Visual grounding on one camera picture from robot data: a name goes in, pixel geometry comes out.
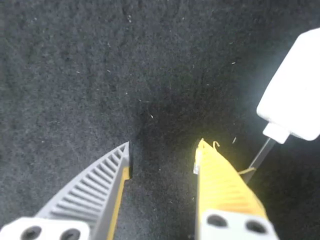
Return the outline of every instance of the white bottle tip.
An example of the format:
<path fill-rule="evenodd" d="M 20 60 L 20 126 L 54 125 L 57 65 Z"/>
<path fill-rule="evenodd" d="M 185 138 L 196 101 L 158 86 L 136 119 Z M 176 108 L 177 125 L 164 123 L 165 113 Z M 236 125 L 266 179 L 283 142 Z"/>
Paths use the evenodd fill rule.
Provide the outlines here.
<path fill-rule="evenodd" d="M 284 144 L 290 132 L 277 124 L 269 122 L 263 130 L 263 134 L 280 144 Z"/>

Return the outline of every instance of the dark gray carpet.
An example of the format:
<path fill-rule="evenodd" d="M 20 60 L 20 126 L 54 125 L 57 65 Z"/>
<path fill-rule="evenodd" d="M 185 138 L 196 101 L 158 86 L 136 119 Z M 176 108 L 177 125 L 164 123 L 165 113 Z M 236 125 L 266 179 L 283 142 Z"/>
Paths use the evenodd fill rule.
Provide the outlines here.
<path fill-rule="evenodd" d="M 266 86 L 297 36 L 320 27 L 318 0 L 1 6 L 0 226 L 130 140 L 116 240 L 194 233 L 196 141 L 219 141 L 245 169 L 265 141 Z M 282 240 L 319 237 L 319 143 L 290 137 L 250 182 Z"/>

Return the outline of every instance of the screw hole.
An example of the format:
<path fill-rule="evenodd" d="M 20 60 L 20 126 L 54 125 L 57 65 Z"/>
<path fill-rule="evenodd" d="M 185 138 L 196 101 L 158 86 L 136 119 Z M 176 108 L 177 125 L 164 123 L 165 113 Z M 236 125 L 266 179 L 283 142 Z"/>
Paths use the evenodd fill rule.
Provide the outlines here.
<path fill-rule="evenodd" d="M 216 227 L 224 228 L 227 226 L 227 221 L 219 215 L 210 215 L 207 218 L 207 223 Z"/>
<path fill-rule="evenodd" d="M 267 232 L 265 227 L 257 221 L 248 221 L 246 223 L 246 228 L 252 232 L 259 234 L 265 234 Z"/>
<path fill-rule="evenodd" d="M 39 226 L 31 226 L 24 230 L 21 236 L 21 240 L 34 240 L 39 237 L 41 233 L 41 227 Z"/>
<path fill-rule="evenodd" d="M 80 231 L 71 228 L 66 231 L 61 235 L 60 240 L 78 240 L 80 238 Z"/>

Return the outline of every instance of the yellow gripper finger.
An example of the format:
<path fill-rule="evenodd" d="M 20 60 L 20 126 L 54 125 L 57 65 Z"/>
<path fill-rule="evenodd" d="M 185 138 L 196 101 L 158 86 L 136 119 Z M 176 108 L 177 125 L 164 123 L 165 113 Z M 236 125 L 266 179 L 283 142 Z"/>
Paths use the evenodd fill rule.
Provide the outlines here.
<path fill-rule="evenodd" d="M 268 219 L 262 203 L 229 161 L 217 151 L 216 145 L 219 147 L 216 141 L 210 146 L 202 139 L 195 152 L 193 171 L 198 174 L 198 221 L 208 209 L 250 214 Z"/>

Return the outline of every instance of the white bottle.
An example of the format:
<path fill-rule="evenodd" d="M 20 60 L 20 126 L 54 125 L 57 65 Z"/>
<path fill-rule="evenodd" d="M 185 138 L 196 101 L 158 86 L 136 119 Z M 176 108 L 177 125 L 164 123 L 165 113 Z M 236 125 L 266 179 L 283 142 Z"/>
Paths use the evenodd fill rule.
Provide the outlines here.
<path fill-rule="evenodd" d="M 263 134 L 280 144 L 290 134 L 308 141 L 320 135 L 320 28 L 297 38 L 256 112 L 269 122 Z"/>

